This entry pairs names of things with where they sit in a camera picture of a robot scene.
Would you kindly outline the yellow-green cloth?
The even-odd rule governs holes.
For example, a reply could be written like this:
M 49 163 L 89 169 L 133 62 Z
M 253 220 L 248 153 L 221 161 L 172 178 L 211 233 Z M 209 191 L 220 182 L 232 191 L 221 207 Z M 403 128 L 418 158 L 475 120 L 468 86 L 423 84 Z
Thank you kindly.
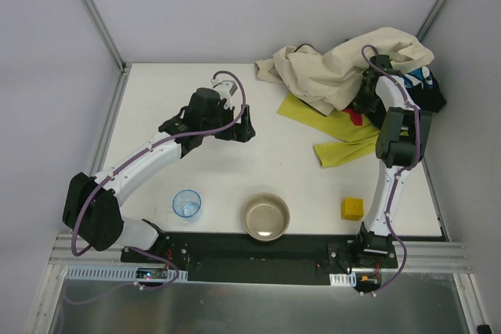
M 313 146 L 323 168 L 338 167 L 375 153 L 380 130 L 371 121 L 364 127 L 356 127 L 343 111 L 334 110 L 324 116 L 292 94 L 286 96 L 277 113 L 335 139 Z

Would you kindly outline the beige cloth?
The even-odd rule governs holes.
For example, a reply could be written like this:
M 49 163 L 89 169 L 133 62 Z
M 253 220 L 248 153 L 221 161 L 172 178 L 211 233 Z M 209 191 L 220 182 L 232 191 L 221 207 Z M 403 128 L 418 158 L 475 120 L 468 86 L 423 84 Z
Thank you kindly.
M 360 89 L 362 72 L 368 68 L 362 47 L 374 46 L 390 57 L 391 65 L 403 73 L 434 60 L 433 52 L 416 37 L 392 27 L 382 27 L 352 38 L 321 54 L 314 48 L 285 46 L 270 59 L 255 62 L 257 79 L 282 83 L 300 100 L 321 114 L 343 110 Z

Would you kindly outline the black cloth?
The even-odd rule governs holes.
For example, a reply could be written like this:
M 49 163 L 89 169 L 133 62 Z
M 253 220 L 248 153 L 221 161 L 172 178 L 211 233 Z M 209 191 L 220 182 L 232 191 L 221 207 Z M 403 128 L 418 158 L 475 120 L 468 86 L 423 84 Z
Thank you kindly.
M 375 56 L 376 54 L 380 54 L 380 53 L 377 51 L 377 49 L 374 46 L 365 45 L 362 47 L 362 56 L 366 55 L 366 58 L 369 59 L 370 57 Z M 403 78 L 404 74 L 407 74 L 407 73 L 403 73 L 399 70 L 396 70 L 396 71 L 398 72 L 398 75 L 400 75 L 400 77 L 402 77 L 402 78 Z M 441 89 L 439 88 L 439 84 L 438 84 L 437 80 L 435 79 L 435 77 L 434 77 L 434 87 L 432 89 L 422 90 L 420 87 L 406 88 L 405 85 L 404 85 L 404 88 L 410 94 L 412 100 L 423 110 L 437 113 L 446 104 L 445 97 L 442 94 Z M 351 102 L 348 104 L 347 107 L 352 108 Z

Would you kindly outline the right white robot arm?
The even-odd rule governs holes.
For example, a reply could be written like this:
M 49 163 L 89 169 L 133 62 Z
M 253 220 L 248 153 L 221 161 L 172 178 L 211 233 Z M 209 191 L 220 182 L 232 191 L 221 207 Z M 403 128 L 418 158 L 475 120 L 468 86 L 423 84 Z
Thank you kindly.
M 396 263 L 394 220 L 405 180 L 422 160 L 432 115 L 423 111 L 404 88 L 404 79 L 393 70 L 370 68 L 363 74 L 355 105 L 368 110 L 380 103 L 386 110 L 376 143 L 379 175 L 371 207 L 355 241 L 349 246 L 351 263 L 372 268 L 377 262 Z

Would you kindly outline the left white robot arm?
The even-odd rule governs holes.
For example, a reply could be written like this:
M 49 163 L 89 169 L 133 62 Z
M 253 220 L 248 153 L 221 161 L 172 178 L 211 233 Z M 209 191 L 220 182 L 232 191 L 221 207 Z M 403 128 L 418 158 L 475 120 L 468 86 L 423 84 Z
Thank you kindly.
M 235 81 L 213 81 L 198 88 L 189 104 L 159 126 L 152 138 L 120 163 L 88 176 L 76 174 L 69 184 L 62 221 L 97 251 L 113 245 L 149 250 L 160 229 L 146 219 L 123 217 L 121 206 L 142 184 L 164 167 L 185 157 L 213 136 L 248 142 L 255 136 L 250 107 L 235 111 Z

